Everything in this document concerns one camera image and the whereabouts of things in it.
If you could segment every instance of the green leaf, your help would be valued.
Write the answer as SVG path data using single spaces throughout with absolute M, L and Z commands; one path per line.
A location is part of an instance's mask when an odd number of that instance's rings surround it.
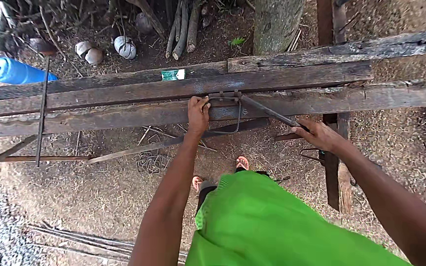
M 233 45 L 241 45 L 245 42 L 245 39 L 243 37 L 236 37 L 231 41 L 231 46 Z

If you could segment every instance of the person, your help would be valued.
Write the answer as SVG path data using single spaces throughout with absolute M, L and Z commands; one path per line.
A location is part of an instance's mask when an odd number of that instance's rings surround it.
M 198 142 L 208 128 L 208 98 L 188 102 L 188 131 L 142 219 L 130 266 L 176 265 L 182 217 Z M 323 123 L 292 131 L 337 155 L 366 194 L 382 226 L 415 266 L 426 265 L 426 204 Z M 200 191 L 186 265 L 408 265 L 381 245 L 326 222 L 245 157 L 215 187 L 194 178 Z

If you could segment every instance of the metal lever handle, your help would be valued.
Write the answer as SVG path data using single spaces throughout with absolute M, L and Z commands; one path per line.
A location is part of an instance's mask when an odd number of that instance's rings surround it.
M 278 112 L 275 112 L 274 110 L 263 106 L 262 104 L 260 104 L 257 101 L 247 97 L 244 94 L 241 95 L 241 101 L 243 101 L 245 104 L 249 104 L 249 105 L 256 107 L 257 109 L 263 111 L 264 113 L 270 115 L 271 117 L 279 120 L 280 122 L 282 122 L 284 124 L 287 124 L 287 125 L 292 126 L 292 127 L 301 127 L 303 129 L 305 129 L 307 132 L 310 132 L 310 129 L 308 129 L 307 127 L 305 127 L 302 124 L 299 124 L 295 118 L 294 119 L 287 118 L 287 117 L 279 114 Z

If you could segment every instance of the gravel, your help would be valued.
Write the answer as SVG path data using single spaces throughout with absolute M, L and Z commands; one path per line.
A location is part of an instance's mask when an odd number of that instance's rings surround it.
M 22 231 L 25 224 L 22 216 L 11 215 L 6 193 L 0 188 L 0 266 L 41 265 L 41 252 L 27 245 L 28 236 Z

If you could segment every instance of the label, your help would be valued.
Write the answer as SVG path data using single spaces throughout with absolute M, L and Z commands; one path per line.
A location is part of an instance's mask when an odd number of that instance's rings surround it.
M 177 81 L 185 79 L 185 69 L 162 71 L 162 81 Z

